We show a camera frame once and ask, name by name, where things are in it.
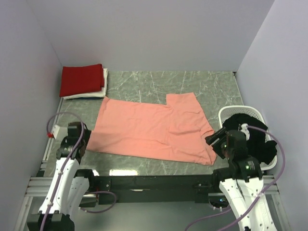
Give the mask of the pink t-shirt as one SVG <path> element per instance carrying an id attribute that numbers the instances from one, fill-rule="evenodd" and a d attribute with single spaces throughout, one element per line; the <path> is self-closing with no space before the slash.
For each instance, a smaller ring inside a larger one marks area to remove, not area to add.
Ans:
<path id="1" fill-rule="evenodd" d="M 87 150 L 211 166 L 214 133 L 194 93 L 167 94 L 166 104 L 104 98 Z"/>

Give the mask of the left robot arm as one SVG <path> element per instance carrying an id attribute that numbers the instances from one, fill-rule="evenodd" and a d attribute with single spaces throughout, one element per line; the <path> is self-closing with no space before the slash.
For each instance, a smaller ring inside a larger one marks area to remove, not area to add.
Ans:
<path id="1" fill-rule="evenodd" d="M 96 189 L 92 170 L 79 168 L 91 131 L 82 122 L 72 122 L 51 133 L 61 140 L 54 176 L 37 214 L 28 216 L 26 223 L 30 231 L 73 231 L 84 194 Z"/>

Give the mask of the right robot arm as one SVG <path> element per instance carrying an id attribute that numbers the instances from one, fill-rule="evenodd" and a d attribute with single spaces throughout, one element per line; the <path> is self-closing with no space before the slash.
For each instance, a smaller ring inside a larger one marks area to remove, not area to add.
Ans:
<path id="1" fill-rule="evenodd" d="M 260 164 L 248 151 L 249 138 L 247 124 L 241 130 L 221 128 L 206 137 L 206 143 L 229 164 L 213 171 L 211 186 L 226 197 L 240 230 L 275 231 Z"/>

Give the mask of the black t-shirt in basket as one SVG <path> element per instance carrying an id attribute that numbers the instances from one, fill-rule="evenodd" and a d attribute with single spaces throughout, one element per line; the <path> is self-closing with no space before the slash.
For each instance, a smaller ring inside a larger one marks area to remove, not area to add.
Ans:
<path id="1" fill-rule="evenodd" d="M 263 130 L 268 129 L 260 120 L 250 115 L 240 113 L 232 115 L 230 118 L 226 119 L 222 125 L 227 130 L 238 130 L 240 125 L 244 123 Z M 266 134 L 261 131 L 254 129 L 248 130 L 250 132 L 250 138 L 247 141 L 249 154 L 255 157 L 259 162 L 269 165 L 277 154 L 277 142 L 273 140 L 266 141 Z"/>

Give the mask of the folded blue t-shirt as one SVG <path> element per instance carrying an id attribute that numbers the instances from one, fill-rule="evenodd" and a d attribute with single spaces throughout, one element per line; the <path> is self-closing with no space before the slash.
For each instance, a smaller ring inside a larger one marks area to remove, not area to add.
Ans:
<path id="1" fill-rule="evenodd" d="M 103 97 L 79 97 L 79 100 L 101 100 Z"/>

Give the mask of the white plastic laundry basket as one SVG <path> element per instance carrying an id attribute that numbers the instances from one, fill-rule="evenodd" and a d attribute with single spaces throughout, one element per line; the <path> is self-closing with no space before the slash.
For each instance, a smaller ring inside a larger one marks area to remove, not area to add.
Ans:
<path id="1" fill-rule="evenodd" d="M 262 114 L 257 109 L 251 106 L 232 105 L 232 106 L 224 106 L 220 109 L 218 113 L 219 128 L 222 128 L 223 123 L 234 114 L 247 114 L 265 124 Z M 276 164 L 277 164 L 277 156 L 275 156 L 269 164 L 262 162 L 260 164 L 260 167 L 262 171 L 266 171 L 273 169 L 276 166 Z"/>

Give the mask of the folded white t-shirt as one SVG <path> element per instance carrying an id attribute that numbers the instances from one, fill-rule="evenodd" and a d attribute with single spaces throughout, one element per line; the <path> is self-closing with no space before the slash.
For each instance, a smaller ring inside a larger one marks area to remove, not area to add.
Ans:
<path id="1" fill-rule="evenodd" d="M 79 98 L 104 98 L 106 96 L 107 92 L 107 77 L 108 77 L 108 69 L 103 69 L 103 80 L 104 80 L 104 86 L 100 91 L 97 92 L 91 92 L 91 93 L 82 93 L 82 94 L 75 94 L 71 96 L 64 96 L 64 100 L 70 100 L 70 99 L 79 99 Z"/>

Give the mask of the folded red t-shirt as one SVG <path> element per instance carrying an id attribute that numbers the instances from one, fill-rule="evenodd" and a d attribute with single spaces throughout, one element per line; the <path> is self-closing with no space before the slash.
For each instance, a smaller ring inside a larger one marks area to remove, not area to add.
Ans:
<path id="1" fill-rule="evenodd" d="M 64 66 L 60 97 L 98 92 L 104 87 L 103 65 Z"/>

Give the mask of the black base beam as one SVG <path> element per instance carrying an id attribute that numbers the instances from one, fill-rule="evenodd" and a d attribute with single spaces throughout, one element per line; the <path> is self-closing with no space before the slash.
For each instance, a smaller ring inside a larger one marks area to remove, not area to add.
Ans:
<path id="1" fill-rule="evenodd" d="M 213 175 L 96 176 L 80 207 L 117 203 L 195 202 L 227 207 Z"/>

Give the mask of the aluminium frame rail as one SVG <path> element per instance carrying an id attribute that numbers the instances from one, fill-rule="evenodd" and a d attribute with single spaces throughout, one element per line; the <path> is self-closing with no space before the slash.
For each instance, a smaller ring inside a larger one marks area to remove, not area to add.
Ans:
<path id="1" fill-rule="evenodd" d="M 53 189 L 50 187 L 53 181 L 56 181 L 57 178 L 44 177 L 44 171 L 47 167 L 47 160 L 43 160 L 36 177 L 31 177 L 26 189 L 24 196 L 23 204 L 18 215 L 18 219 L 15 225 L 15 231 L 24 231 L 26 225 L 26 219 L 31 207 L 33 198 L 35 197 L 46 197 L 48 192 L 53 192 Z M 69 202 L 68 194 L 70 191 L 70 185 L 73 182 L 74 174 L 76 169 L 70 169 L 63 171 L 63 176 L 61 177 L 60 183 L 57 187 L 57 194 L 60 193 L 60 189 L 63 189 L 63 196 L 56 196 L 53 200 L 54 203 L 60 202 L 60 199 L 63 199 L 63 205 L 59 206 L 59 211 L 64 212 L 64 214 L 69 213 Z"/>

